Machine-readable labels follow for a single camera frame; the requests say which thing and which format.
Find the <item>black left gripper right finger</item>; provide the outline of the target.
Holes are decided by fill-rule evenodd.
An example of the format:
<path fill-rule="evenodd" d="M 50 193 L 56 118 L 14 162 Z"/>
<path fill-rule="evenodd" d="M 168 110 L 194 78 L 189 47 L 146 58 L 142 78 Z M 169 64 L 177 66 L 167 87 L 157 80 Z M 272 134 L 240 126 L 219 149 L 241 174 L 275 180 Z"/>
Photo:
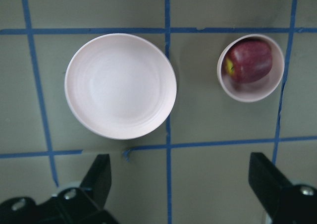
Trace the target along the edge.
<path fill-rule="evenodd" d="M 248 182 L 273 224 L 317 222 L 317 189 L 291 183 L 263 153 L 250 154 Z"/>

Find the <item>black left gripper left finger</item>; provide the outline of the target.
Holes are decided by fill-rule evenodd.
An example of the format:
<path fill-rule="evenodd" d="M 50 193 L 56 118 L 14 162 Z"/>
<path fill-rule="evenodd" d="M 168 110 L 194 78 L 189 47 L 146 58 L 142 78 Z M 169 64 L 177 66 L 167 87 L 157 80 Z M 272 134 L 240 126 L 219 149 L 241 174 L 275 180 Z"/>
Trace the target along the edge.
<path fill-rule="evenodd" d="M 104 209 L 111 188 L 108 154 L 97 155 L 83 180 L 56 196 L 65 224 L 110 224 L 111 214 Z"/>

